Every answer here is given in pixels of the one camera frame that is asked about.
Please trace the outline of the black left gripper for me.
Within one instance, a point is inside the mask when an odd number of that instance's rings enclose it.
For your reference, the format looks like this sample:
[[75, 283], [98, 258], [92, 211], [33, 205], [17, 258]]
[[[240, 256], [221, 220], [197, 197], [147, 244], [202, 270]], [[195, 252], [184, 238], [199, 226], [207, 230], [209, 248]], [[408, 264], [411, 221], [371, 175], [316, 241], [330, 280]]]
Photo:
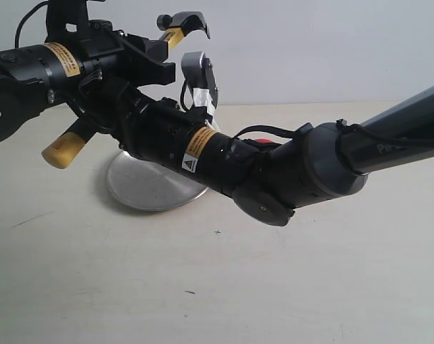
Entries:
[[[111, 21], [91, 19], [86, 1], [48, 1], [44, 60], [53, 82], [81, 82], [93, 72], [117, 76], [135, 87], [175, 82], [168, 43], [134, 34], [121, 37]], [[156, 61], [131, 62], [128, 46]]]

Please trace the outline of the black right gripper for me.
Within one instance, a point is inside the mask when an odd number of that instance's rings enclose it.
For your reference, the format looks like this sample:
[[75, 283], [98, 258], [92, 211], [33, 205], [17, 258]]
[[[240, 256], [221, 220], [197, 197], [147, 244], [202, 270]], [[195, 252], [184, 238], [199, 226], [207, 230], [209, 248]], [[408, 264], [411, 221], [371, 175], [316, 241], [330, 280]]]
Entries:
[[127, 80], [111, 78], [111, 107], [116, 126], [112, 137], [132, 157], [178, 172], [188, 144], [210, 118], [207, 107], [183, 112], [170, 98], [154, 100]]

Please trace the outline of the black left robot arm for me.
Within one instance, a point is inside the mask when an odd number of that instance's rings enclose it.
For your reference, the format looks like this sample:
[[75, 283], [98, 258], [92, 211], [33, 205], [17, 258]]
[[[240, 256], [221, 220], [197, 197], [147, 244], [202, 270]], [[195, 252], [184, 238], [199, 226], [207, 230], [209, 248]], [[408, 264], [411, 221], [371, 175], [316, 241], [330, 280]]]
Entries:
[[45, 110], [67, 104], [83, 130], [115, 128], [105, 98], [109, 84], [131, 87], [175, 82], [168, 43], [123, 34], [90, 19], [86, 1], [43, 1], [43, 43], [0, 51], [0, 142]]

